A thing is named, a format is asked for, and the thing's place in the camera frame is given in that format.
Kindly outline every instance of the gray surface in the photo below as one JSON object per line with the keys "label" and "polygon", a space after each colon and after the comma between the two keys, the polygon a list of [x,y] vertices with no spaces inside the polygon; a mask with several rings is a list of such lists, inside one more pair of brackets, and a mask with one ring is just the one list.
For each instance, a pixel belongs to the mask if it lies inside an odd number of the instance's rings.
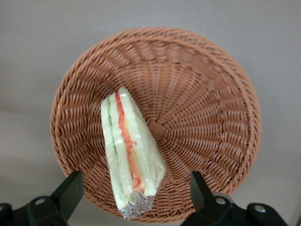
{"label": "gray surface", "polygon": [[[0,1],[0,202],[15,208],[64,179],[49,116],[56,89],[89,47],[130,27],[197,32],[227,50],[249,74],[262,113],[260,152],[233,194],[241,207],[273,206],[294,226],[301,213],[301,2]],[[83,199],[72,226],[138,225]]]}

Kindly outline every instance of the orange filling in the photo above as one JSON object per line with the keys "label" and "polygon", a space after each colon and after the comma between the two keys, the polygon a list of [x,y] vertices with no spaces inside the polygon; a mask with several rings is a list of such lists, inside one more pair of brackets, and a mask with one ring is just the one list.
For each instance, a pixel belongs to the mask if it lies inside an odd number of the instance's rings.
{"label": "orange filling", "polygon": [[127,160],[129,162],[130,171],[132,174],[133,187],[135,191],[144,192],[144,186],[142,184],[141,175],[139,172],[139,168],[137,165],[134,148],[133,148],[133,144],[137,145],[137,143],[131,140],[131,136],[126,125],[124,109],[122,107],[121,99],[118,92],[116,93],[116,100],[117,100],[117,109],[119,113],[118,123],[127,150]]}

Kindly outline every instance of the plastic wrap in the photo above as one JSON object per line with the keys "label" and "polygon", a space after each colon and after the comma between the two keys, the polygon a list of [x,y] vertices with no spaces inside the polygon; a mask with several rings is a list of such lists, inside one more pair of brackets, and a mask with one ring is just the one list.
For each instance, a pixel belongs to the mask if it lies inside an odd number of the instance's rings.
{"label": "plastic wrap", "polygon": [[166,172],[156,141],[125,87],[101,103],[105,152],[117,208],[135,218],[152,208]]}

